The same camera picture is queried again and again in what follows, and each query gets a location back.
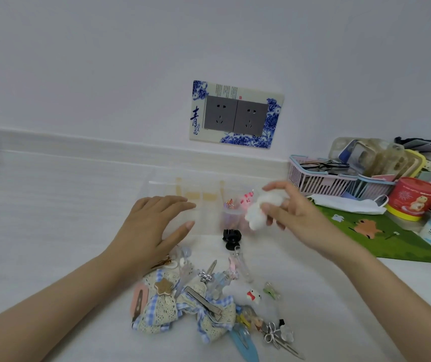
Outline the black claw clip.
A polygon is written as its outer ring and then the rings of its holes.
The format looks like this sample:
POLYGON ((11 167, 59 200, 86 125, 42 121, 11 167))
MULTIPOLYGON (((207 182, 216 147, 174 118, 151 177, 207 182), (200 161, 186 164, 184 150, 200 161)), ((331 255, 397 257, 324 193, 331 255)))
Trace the black claw clip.
POLYGON ((225 229, 223 231, 223 241, 225 248, 229 251, 236 251, 240 248, 242 234, 237 229, 225 229))

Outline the white face mask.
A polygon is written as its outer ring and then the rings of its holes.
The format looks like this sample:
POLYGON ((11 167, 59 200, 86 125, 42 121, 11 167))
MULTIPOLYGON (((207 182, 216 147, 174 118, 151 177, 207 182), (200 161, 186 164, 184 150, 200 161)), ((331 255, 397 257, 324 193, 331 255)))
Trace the white face mask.
POLYGON ((387 210, 387 195, 380 195, 375 200, 356 200, 342 196, 312 194, 307 196, 315 205, 356 214, 381 215, 387 210))

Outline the small clear round cup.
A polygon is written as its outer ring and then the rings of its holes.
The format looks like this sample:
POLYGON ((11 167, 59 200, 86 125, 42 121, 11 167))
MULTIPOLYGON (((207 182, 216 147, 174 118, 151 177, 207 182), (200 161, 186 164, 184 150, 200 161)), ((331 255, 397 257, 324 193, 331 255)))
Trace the small clear round cup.
POLYGON ((226 208, 221 211, 219 227, 221 230, 239 230, 242 235, 253 234, 245 219, 247 210, 243 208, 226 208))

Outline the silver bow duckbill clip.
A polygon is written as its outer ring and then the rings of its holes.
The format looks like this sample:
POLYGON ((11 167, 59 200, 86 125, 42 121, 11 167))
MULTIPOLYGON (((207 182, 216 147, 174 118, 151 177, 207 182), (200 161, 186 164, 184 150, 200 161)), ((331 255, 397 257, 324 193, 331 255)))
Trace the silver bow duckbill clip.
POLYGON ((213 271, 215 269, 216 264, 217 264, 217 260, 214 260, 210 264, 207 270, 202 269, 198 272, 198 277, 200 279, 200 282, 207 284, 213 281, 213 271))

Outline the yellow rimmed container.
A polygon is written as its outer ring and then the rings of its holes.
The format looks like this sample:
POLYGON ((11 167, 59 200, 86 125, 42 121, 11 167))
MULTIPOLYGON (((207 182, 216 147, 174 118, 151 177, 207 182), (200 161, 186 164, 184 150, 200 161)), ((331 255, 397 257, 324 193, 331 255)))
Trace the yellow rimmed container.
POLYGON ((405 149, 405 155, 405 165, 397 174, 396 179, 401 177, 417 177, 427 163, 424 155, 417 151, 405 149))

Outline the black eyeglasses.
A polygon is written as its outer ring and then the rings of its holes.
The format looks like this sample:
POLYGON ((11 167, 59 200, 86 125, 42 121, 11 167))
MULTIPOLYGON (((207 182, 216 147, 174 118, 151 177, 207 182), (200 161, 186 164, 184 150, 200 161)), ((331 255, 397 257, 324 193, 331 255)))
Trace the black eyeglasses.
POLYGON ((309 161, 300 165, 304 170, 318 173, 327 173, 329 175, 346 175, 350 170, 349 164, 335 160, 309 161))

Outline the clear plastic organizer box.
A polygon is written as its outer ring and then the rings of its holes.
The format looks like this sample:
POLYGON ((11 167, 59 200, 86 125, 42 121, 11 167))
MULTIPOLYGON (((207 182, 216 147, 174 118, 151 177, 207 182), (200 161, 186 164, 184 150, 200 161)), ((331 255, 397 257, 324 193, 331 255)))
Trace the clear plastic organizer box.
POLYGON ((194 236, 222 235, 219 227, 221 211, 225 201, 234 201, 240 194, 253 190, 254 201, 261 194, 261 187, 251 178, 210 171, 195 171, 176 168, 156 168, 145 178, 138 197, 176 195, 196 204, 192 210, 184 211, 173 219, 163 235, 167 236, 180 225, 190 220, 195 225, 190 234, 194 236))

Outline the clear glass vial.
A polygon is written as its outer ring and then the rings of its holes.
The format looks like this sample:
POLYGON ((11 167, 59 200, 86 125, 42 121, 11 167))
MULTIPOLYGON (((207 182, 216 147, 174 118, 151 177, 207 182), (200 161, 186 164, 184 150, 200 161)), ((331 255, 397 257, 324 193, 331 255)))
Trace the clear glass vial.
POLYGON ((243 256, 243 252, 239 245, 235 246, 235 249, 232 252, 232 258, 235 261, 235 267, 239 278, 242 278, 248 284, 253 283, 254 278, 249 270, 249 267, 243 256))

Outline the silver bow hair clip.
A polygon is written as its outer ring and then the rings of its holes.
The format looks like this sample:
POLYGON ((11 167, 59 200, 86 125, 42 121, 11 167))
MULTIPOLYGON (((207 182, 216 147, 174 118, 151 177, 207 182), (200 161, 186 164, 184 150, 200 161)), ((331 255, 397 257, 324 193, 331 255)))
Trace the silver bow hair clip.
POLYGON ((264 341, 267 344, 273 345, 277 349, 284 349, 289 352, 294 357, 305 360, 305 356, 298 352, 295 348, 291 347, 291 345, 284 341, 279 335, 279 329, 276 328, 273 322, 266 323, 263 322, 261 325, 261 333, 263 334, 264 341))

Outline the pink plastic basket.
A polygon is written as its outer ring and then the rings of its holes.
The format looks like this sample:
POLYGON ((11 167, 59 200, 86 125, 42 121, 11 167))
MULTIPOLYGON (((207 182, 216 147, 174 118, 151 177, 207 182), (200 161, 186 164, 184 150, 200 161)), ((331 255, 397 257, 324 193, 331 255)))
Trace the pink plastic basket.
POLYGON ((303 164, 323 163, 327 159, 311 159, 308 156, 291 155, 289 157, 288 181, 304 195, 323 194, 342 196, 354 184, 358 177, 347 174, 331 174, 329 169, 317 171, 303 168, 303 164))

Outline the blue and pink basket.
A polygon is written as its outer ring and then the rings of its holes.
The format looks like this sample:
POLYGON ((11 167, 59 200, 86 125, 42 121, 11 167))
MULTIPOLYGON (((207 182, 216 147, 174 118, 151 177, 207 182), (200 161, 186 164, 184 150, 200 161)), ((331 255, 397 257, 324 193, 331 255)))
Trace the blue and pink basket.
POLYGON ((381 195, 389 195, 395 186, 395 182, 389 182, 380 178, 357 175, 356 180, 350 182, 344 195, 356 200, 375 200, 381 195))

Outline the dark bag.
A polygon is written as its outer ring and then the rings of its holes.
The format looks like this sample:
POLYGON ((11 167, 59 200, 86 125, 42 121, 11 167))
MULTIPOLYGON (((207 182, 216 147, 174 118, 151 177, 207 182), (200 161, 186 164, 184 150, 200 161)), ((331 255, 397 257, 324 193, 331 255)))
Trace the dark bag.
POLYGON ((394 138, 394 143, 402 145, 406 150, 413 150, 420 153, 431 152, 431 140, 411 138, 403 139, 401 137, 394 138))

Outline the blue gingham lace bow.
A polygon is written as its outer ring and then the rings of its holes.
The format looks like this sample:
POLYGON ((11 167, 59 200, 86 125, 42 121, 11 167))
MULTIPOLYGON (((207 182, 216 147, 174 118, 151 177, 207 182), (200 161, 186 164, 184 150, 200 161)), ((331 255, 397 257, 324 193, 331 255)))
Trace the blue gingham lace bow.
POLYGON ((214 299, 204 283, 185 286, 176 298, 179 315, 195 317, 202 341, 210 344, 231 331, 236 320, 236 302, 232 295, 214 299))
POLYGON ((179 275, 170 269, 158 268, 143 277, 149 288, 148 302, 132 329, 145 334, 158 334, 170 329, 180 315, 176 306, 179 275))

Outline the white flower hair clip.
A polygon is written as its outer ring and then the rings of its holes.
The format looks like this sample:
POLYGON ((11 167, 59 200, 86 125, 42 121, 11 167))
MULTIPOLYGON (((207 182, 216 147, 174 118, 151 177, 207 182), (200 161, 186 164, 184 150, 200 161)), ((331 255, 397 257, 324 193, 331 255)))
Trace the white flower hair clip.
POLYGON ((279 319, 279 337, 284 340, 286 343, 294 342, 294 333, 292 328, 286 324, 284 319, 279 319))

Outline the person's right forearm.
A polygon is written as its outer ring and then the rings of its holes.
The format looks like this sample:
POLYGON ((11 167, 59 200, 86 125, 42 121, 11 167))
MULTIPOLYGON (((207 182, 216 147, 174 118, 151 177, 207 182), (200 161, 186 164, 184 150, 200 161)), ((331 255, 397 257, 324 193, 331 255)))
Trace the person's right forearm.
POLYGON ((328 259, 351 281, 407 362, 431 362, 431 305, 358 244, 328 259))

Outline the grey wall socket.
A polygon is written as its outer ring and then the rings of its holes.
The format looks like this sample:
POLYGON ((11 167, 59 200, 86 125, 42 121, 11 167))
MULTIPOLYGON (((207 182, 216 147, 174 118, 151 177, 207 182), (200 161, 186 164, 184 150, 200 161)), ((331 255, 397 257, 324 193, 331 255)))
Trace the grey wall socket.
POLYGON ((268 104, 239 100, 232 132, 262 136, 268 112, 268 104))
POLYGON ((232 132, 237 105, 236 99, 207 96, 204 129, 232 132))

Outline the yellow and orange hair clip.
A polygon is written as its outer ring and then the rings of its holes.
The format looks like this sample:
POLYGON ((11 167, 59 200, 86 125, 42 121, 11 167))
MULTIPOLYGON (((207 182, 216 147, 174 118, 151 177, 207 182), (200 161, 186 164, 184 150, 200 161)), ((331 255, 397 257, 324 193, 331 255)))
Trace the yellow and orange hair clip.
POLYGON ((243 324, 250 331, 261 331, 263 318, 249 305, 236 305, 236 322, 243 324))

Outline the white plush hair clip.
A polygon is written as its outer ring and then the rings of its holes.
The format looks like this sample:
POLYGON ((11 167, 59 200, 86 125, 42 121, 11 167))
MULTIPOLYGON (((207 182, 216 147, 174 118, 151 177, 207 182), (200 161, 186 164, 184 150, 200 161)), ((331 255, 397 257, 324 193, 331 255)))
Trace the white plush hair clip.
POLYGON ((286 197, 279 192, 269 191, 261 194, 257 200, 252 203, 245 214, 244 219, 248 223, 251 231, 259 231, 266 226, 267 215, 261 210, 263 203, 268 203, 273 206, 280 206, 286 197))

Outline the blue snap hair clip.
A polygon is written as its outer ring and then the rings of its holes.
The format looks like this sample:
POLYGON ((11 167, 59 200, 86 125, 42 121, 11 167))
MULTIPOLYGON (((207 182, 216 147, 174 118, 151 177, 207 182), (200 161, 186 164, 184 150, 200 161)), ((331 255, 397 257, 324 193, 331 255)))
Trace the blue snap hair clip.
POLYGON ((260 362, 257 349, 244 324, 235 323, 230 331, 230 337, 245 362, 260 362))

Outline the green printed mat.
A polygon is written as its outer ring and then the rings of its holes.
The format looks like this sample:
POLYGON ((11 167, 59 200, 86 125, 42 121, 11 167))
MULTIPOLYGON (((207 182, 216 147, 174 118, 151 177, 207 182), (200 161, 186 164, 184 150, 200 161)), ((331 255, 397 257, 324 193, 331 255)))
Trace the green printed mat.
POLYGON ((384 214, 357 214, 316 207, 340 231, 378 258, 431 263, 431 245, 384 214))

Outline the person's left hand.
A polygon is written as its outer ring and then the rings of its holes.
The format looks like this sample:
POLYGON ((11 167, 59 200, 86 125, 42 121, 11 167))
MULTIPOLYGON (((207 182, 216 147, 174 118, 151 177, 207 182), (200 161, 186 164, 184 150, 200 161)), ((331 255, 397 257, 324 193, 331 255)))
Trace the person's left hand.
POLYGON ((195 207, 195 203, 182 196, 138 200, 104 251, 103 258, 123 274, 148 271, 169 255, 160 254, 160 243, 169 236, 163 237, 167 226, 179 214, 195 207))

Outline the gold hair clip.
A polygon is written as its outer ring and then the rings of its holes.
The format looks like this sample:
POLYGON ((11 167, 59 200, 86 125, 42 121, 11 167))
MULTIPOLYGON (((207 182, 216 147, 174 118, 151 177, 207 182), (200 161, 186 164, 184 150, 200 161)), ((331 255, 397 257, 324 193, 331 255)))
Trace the gold hair clip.
POLYGON ((178 262, 173 260, 170 255, 167 255, 162 261, 156 263, 151 269, 167 268, 174 269, 178 267, 178 262))

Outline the pink snap hair clip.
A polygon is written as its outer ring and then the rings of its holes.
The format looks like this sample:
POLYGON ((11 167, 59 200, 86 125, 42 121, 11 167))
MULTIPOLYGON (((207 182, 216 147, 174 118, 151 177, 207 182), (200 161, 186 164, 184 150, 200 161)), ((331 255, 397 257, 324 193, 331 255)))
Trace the pink snap hair clip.
POLYGON ((132 323, 142 314, 146 304, 148 302, 149 288, 143 282, 137 282, 134 288, 133 298, 130 306, 130 315, 132 317, 132 323))

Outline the red round tin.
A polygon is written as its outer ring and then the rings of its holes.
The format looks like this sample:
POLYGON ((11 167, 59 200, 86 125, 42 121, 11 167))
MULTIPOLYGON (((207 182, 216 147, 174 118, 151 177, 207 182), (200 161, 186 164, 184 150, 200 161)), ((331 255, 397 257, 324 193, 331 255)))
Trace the red round tin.
POLYGON ((385 207, 400 219, 419 221, 431 207, 431 183, 415 177, 400 177, 385 207))

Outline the clear translucent hair clip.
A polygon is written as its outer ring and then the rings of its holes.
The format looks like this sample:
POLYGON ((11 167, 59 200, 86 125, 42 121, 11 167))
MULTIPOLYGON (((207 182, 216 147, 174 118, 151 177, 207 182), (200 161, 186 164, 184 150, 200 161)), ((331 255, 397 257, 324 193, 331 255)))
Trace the clear translucent hair clip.
POLYGON ((177 261, 179 271, 179 283, 177 289, 182 290, 194 277, 194 265, 191 262, 192 250, 186 245, 177 245, 170 256, 173 260, 177 261))

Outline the blue floral socket surround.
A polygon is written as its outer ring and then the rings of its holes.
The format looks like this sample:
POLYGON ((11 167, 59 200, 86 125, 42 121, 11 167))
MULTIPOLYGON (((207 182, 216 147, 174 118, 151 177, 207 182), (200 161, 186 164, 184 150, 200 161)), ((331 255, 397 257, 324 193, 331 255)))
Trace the blue floral socket surround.
POLYGON ((204 80, 194 80, 189 114, 189 139, 226 145, 253 147, 268 150, 272 146, 274 132, 281 114, 285 96, 252 88, 237 87, 204 80), (207 96, 225 97, 256 103, 267 103, 268 112, 262 136, 237 134, 204 129, 207 96))

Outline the person's left forearm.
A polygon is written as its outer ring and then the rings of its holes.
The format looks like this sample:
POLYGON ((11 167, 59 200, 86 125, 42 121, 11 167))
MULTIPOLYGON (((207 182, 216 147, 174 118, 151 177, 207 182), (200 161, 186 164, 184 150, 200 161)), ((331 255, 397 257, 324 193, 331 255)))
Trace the person's left forearm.
POLYGON ((155 253, 104 251, 0 313, 0 362, 41 362, 99 304, 151 268, 155 253))

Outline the small green hair clip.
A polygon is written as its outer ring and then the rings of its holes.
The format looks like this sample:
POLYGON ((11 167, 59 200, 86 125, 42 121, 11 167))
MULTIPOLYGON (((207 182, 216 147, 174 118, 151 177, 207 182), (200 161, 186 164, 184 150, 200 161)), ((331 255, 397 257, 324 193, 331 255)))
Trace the small green hair clip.
POLYGON ((279 291, 270 282, 265 282, 263 292, 275 301, 281 298, 279 291))

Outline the person's right hand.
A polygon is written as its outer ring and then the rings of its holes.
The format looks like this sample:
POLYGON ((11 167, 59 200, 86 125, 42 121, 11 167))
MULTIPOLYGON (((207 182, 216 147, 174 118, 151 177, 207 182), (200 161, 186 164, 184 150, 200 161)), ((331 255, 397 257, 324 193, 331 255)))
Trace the person's right hand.
POLYGON ((345 243, 345 235, 321 213, 291 182, 270 182, 262 187, 265 192, 284 190, 288 198, 280 205, 261 205, 266 213, 290 213, 289 231, 303 244, 334 261, 345 243))

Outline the pink animal hair clip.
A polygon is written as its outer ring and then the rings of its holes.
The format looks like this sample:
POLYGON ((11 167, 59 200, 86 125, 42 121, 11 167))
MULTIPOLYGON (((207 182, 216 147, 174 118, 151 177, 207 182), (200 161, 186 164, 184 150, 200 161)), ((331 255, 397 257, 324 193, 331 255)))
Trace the pink animal hair clip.
POLYGON ((254 195, 255 195, 255 192, 253 190, 250 190, 244 194, 240 194, 238 196, 238 199, 235 200, 235 203, 237 204, 237 208, 247 210, 254 201, 254 195))

